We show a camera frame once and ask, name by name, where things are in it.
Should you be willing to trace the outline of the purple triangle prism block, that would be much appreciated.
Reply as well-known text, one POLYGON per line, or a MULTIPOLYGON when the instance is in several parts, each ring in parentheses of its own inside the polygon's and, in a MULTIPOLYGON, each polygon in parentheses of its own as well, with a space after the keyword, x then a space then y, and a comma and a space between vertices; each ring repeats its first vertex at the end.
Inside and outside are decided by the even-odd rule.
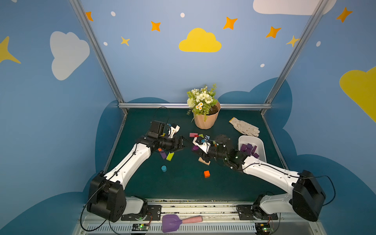
POLYGON ((251 155, 252 155, 252 154, 251 154, 251 150, 249 150, 249 149, 246 149, 244 153, 245 153, 247 156, 251 156, 251 155))

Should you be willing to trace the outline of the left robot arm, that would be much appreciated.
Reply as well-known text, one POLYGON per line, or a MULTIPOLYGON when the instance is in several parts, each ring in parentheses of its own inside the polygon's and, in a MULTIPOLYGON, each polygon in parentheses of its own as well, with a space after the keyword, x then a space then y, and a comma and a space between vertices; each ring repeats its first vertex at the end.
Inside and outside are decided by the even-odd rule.
POLYGON ((144 218, 147 201, 127 197, 125 188, 137 169, 158 149, 176 152, 184 148, 183 137, 175 134, 176 124, 152 121, 147 134, 137 139, 131 151, 111 171, 102 171, 91 181, 86 210, 107 221, 117 222, 124 215, 144 218))

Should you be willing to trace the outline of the purple long block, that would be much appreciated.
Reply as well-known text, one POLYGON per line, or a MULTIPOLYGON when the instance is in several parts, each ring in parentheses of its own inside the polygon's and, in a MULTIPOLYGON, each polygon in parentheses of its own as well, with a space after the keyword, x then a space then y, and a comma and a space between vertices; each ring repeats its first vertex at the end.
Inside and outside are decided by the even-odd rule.
POLYGON ((167 155, 164 151, 160 151, 160 155, 162 157, 162 159, 166 159, 167 158, 167 155))

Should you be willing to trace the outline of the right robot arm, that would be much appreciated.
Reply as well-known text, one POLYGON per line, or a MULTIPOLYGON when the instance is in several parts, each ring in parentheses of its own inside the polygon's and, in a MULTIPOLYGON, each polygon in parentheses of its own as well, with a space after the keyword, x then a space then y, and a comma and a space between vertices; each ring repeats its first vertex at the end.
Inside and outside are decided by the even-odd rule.
POLYGON ((261 139, 243 135, 234 148, 231 139, 225 135, 214 141, 196 136, 193 144, 193 152, 204 162, 222 160, 230 169, 260 178, 284 191, 278 195, 259 195, 250 208, 254 219, 266 219, 277 213, 295 213, 311 222, 318 220, 326 194, 317 178, 306 170, 299 173, 267 163, 261 139))

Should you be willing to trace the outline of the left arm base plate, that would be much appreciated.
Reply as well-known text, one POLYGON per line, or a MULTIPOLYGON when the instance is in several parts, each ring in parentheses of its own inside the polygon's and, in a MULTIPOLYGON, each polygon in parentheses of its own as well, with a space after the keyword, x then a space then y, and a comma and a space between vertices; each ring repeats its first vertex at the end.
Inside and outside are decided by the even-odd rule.
POLYGON ((139 213, 123 214, 121 221, 159 221, 161 219, 161 205, 144 206, 139 213))

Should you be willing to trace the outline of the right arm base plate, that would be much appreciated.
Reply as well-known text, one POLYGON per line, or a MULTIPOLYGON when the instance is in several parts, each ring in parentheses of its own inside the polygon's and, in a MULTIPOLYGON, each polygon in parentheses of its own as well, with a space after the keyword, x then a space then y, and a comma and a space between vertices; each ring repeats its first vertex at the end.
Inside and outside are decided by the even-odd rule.
POLYGON ((252 205, 236 205, 240 220, 278 220, 276 213, 266 214, 260 208, 254 209, 252 205))

